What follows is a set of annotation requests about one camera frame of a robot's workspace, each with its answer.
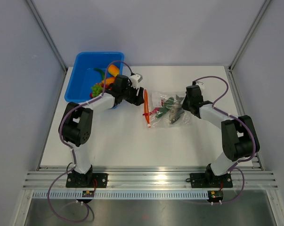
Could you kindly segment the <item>grey fake fish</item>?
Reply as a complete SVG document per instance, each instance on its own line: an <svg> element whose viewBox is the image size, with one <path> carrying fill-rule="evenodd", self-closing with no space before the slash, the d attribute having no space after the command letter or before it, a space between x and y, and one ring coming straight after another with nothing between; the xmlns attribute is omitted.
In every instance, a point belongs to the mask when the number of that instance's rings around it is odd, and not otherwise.
<svg viewBox="0 0 284 226"><path fill-rule="evenodd" d="M174 124L178 121L181 115L184 113L184 109L182 108L182 101L184 100L183 97L175 95L175 98L172 97L170 104L169 104L169 123Z"/></svg>

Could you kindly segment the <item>yellow orange fake mango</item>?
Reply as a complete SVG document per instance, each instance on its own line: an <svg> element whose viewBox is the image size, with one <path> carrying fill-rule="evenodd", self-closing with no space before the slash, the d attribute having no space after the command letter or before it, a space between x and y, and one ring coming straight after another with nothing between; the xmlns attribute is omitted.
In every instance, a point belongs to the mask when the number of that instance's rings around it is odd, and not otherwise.
<svg viewBox="0 0 284 226"><path fill-rule="evenodd" d="M113 76L113 77L116 77L117 75L120 74L120 69L115 66L114 64L112 65L109 65L108 67L108 72Z"/></svg>

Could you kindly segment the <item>green fake chili pepper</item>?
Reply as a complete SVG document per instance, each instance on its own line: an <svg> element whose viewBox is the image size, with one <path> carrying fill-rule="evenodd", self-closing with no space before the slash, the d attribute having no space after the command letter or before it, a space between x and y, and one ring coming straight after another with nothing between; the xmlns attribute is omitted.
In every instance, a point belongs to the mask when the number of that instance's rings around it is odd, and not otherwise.
<svg viewBox="0 0 284 226"><path fill-rule="evenodd" d="M94 68L94 71L100 73L102 80L105 79L105 72L102 69Z"/></svg>

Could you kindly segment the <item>dark green fake leaf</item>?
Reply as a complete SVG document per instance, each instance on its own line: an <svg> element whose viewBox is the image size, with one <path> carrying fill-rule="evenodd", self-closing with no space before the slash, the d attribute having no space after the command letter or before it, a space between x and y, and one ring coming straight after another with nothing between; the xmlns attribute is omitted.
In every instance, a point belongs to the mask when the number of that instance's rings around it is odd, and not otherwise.
<svg viewBox="0 0 284 226"><path fill-rule="evenodd" d="M174 98L173 98L173 97L168 98L168 99L164 102L163 106L164 106L165 108L167 108L167 109L172 108L172 107L174 106Z"/></svg>

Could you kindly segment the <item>green fake lettuce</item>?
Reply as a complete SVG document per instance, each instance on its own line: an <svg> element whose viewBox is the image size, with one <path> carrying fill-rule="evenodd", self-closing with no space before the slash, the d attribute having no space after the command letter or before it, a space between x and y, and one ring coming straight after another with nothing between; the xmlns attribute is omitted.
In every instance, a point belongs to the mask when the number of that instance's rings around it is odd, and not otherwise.
<svg viewBox="0 0 284 226"><path fill-rule="evenodd" d="M93 87L91 87L91 90L92 90L92 97L95 98L102 93L103 87L101 87L100 84L95 84Z"/></svg>

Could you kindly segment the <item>clear zip top bag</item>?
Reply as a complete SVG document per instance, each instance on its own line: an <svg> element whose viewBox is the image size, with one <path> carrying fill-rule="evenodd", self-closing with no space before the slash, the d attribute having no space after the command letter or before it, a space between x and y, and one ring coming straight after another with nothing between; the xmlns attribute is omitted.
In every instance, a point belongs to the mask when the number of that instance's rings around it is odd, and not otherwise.
<svg viewBox="0 0 284 226"><path fill-rule="evenodd" d="M148 128L173 128L192 123L182 108L184 92L144 91L144 113Z"/></svg>

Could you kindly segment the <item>red fake chili pepper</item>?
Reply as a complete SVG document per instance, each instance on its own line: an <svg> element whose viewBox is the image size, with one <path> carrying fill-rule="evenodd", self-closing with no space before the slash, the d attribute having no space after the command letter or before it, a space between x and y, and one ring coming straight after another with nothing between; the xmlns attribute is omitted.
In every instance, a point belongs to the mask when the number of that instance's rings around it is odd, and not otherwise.
<svg viewBox="0 0 284 226"><path fill-rule="evenodd" d="M160 107L156 107L154 110L148 112L148 113L144 113L143 116L150 116L152 114L156 114L157 112L160 112L161 108Z"/></svg>

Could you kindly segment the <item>red fake strawberry bunch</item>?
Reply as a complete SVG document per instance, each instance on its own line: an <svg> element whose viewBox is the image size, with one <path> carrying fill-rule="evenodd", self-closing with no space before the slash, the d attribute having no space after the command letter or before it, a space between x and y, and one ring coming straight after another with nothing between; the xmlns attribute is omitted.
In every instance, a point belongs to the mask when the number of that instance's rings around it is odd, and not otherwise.
<svg viewBox="0 0 284 226"><path fill-rule="evenodd" d="M102 83L96 83L95 85L93 85L91 87L91 92L90 92L90 95L89 97L90 98L96 98L98 97L99 95L101 95L103 92L106 92L107 90L109 90L111 88L112 84L108 84L105 86L105 89L104 89L104 84Z"/></svg>

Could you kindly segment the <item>green fake cucumber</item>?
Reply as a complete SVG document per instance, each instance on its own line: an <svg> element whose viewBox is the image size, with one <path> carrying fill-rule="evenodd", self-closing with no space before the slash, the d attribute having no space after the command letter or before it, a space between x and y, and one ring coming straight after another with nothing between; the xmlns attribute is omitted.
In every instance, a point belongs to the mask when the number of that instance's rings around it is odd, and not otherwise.
<svg viewBox="0 0 284 226"><path fill-rule="evenodd" d="M160 118L160 117L164 116L169 110L170 110L170 109L167 109L167 108L165 108L165 107L161 107L161 111L160 111L160 112L157 112L157 113L155 114L155 117L156 117L156 118Z"/></svg>

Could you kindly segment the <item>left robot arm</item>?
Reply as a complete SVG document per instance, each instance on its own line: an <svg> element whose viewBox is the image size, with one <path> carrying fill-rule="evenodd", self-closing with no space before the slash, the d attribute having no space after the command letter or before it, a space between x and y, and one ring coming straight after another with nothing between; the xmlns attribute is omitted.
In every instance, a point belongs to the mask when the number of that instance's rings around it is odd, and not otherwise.
<svg viewBox="0 0 284 226"><path fill-rule="evenodd" d="M103 89L97 97L82 103L70 102L65 108L59 125L59 137L70 148L73 167L67 170L67 188L106 187L107 175L93 174L93 167L86 150L80 150L92 130L93 115L111 109L123 100L139 106L144 103L144 89L139 84L141 74L117 75L112 84Z"/></svg>

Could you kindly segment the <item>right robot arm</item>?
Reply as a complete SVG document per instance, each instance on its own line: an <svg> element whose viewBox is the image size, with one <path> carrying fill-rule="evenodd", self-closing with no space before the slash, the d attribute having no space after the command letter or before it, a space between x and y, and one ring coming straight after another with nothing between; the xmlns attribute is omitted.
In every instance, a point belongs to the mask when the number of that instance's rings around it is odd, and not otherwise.
<svg viewBox="0 0 284 226"><path fill-rule="evenodd" d="M230 172L260 149L251 117L237 117L217 110L212 102L203 100L201 88L195 83L186 87L182 108L218 127L222 143L222 153L207 165L205 172L191 173L186 181L190 182L192 188L232 188Z"/></svg>

